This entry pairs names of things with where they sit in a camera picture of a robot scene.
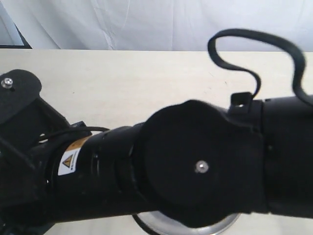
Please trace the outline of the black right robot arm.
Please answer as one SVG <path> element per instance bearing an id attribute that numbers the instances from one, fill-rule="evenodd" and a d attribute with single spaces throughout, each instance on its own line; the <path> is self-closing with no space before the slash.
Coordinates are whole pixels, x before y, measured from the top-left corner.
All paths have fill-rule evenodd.
<path id="1" fill-rule="evenodd" d="M 134 126 L 70 126 L 1 151 L 0 218 L 12 229 L 158 211 L 191 228 L 234 213 L 313 216 L 313 109 L 296 97 L 228 110 L 189 100 Z"/>

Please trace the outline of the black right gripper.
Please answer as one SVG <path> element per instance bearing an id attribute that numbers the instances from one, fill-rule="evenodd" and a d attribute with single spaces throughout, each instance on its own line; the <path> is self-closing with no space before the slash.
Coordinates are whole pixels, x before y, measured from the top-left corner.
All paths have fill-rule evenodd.
<path id="1" fill-rule="evenodd" d="M 33 235 L 71 220 L 70 198 L 53 194 L 53 162 L 70 134 L 40 142 L 71 127 L 42 98 L 0 99 L 0 232 Z"/>

